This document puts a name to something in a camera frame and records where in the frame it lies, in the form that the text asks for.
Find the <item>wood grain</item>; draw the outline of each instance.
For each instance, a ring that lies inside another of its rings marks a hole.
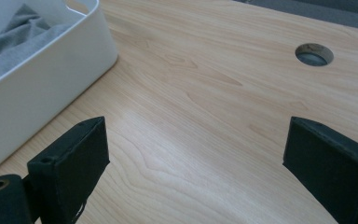
[[[336,223],[282,166],[291,116],[358,141],[358,29],[225,0],[103,0],[117,64],[0,165],[105,116],[111,164],[78,223]],[[334,61],[299,62],[318,43]]]

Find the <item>white storage basket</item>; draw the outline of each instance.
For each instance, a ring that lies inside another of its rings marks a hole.
[[[0,162],[107,71],[117,49],[98,0],[81,0],[89,13],[64,0],[0,0],[0,31],[22,4],[49,25],[68,30],[0,77]]]

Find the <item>gray cloth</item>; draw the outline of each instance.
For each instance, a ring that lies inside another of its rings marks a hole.
[[[20,7],[0,33],[0,76],[42,49],[69,27],[68,24],[50,27],[26,5]]]

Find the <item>black 3d-printed part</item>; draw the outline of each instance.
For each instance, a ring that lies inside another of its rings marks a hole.
[[[42,222],[75,223],[108,163],[103,117],[78,123],[30,160],[25,183],[43,195]]]
[[[31,224],[26,194],[19,175],[0,176],[0,224]]]
[[[292,118],[283,165],[338,223],[358,223],[358,143],[321,123]]]

